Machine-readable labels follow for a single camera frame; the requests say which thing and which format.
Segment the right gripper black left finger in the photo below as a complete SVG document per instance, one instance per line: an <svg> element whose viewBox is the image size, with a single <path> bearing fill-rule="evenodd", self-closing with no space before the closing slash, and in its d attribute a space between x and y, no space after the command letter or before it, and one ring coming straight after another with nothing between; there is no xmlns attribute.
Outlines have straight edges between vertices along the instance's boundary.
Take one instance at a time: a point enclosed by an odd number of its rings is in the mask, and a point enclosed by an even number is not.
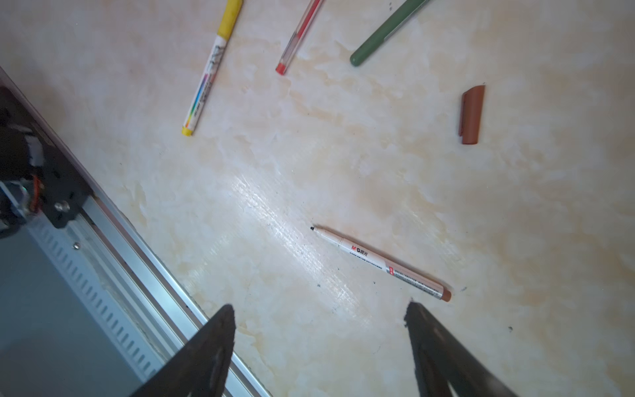
<svg viewBox="0 0 635 397"><path fill-rule="evenodd" d="M235 312L225 304L133 395L221 396L233 356Z"/></svg>

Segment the red pen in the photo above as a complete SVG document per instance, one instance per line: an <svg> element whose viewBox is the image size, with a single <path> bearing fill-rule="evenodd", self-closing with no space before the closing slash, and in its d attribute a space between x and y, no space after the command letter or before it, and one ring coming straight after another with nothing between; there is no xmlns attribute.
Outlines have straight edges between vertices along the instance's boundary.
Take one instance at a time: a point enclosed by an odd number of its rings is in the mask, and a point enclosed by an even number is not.
<svg viewBox="0 0 635 397"><path fill-rule="evenodd" d="M292 59L294 58L294 55L299 47L299 44L301 43L302 39L304 38L305 33L307 32L307 29L309 29L315 14L317 13L317 11L319 10L320 6L322 4L322 0L311 0L309 2L309 5L307 6L306 10L304 11L304 14L302 16L302 18L299 21L298 26L296 27L296 29L294 30L294 33L292 34L291 38L289 39L289 42L286 46L286 48L284 49L284 52L281 56L281 58L279 59L279 63L277 64L275 71L280 74L280 75L285 75L287 69L289 68L289 65L292 61Z"/></svg>

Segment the yellow pen cap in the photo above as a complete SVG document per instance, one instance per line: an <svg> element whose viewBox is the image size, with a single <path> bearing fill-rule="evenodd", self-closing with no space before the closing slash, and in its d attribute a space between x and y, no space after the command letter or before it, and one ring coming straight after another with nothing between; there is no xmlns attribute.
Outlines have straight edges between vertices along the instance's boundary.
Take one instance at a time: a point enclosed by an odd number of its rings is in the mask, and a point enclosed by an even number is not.
<svg viewBox="0 0 635 397"><path fill-rule="evenodd" d="M218 36L223 38L224 41L229 41L242 5L242 0L228 0L218 28Z"/></svg>

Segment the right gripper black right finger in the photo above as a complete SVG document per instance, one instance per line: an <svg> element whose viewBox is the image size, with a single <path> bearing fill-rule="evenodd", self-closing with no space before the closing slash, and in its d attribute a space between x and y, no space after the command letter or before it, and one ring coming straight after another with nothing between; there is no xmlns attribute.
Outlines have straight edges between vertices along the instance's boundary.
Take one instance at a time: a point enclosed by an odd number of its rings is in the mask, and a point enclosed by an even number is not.
<svg viewBox="0 0 635 397"><path fill-rule="evenodd" d="M514 396L422 304L408 304L405 327L421 396Z"/></svg>

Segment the green pen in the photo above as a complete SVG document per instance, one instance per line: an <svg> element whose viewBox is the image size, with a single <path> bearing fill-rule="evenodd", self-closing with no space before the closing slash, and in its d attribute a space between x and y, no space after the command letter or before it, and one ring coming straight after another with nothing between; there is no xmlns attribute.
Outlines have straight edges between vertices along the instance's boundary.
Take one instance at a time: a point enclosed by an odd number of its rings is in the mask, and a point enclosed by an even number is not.
<svg viewBox="0 0 635 397"><path fill-rule="evenodd" d="M403 24L428 3L429 0L406 0L352 53L350 63L355 67L361 66Z"/></svg>

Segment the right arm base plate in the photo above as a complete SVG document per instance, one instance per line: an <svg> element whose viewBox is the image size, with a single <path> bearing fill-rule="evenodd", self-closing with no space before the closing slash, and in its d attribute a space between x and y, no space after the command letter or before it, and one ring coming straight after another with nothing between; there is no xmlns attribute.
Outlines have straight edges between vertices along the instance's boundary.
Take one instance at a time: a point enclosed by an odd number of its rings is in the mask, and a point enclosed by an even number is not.
<svg viewBox="0 0 635 397"><path fill-rule="evenodd" d="M77 218L93 190L7 87L1 88L1 238L43 213L55 228Z"/></svg>

